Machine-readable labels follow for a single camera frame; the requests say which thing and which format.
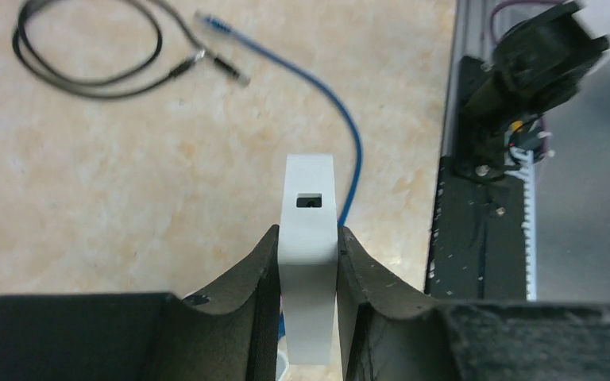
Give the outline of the white power adapter box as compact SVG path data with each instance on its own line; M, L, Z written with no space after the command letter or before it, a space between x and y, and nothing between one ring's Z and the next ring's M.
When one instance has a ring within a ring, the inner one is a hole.
M296 365L327 365L338 271L332 155L288 155L277 259L288 358Z

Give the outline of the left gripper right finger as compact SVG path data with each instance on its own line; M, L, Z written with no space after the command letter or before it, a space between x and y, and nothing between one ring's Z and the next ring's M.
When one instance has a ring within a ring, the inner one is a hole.
M440 301L338 231L346 380L610 380L610 304Z

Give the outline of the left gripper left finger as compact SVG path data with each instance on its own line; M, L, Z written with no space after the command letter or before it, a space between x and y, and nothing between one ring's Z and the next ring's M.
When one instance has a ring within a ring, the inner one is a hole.
M0 295L0 380L275 379L278 232L185 298Z

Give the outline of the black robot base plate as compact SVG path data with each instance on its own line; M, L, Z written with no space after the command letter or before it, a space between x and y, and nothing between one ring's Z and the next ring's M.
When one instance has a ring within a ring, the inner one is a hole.
M465 101L491 76L464 56L451 71L448 145L439 161L425 291L438 299L527 297L524 183L508 174L510 148L471 127Z

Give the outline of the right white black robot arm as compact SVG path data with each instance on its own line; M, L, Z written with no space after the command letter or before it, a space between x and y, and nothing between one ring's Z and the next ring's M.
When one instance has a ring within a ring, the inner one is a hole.
M468 78L457 101L454 172L481 183L519 169L506 164L506 134L526 134L569 101L580 81L610 60L610 1L563 1L514 25L491 54L489 71L461 59Z

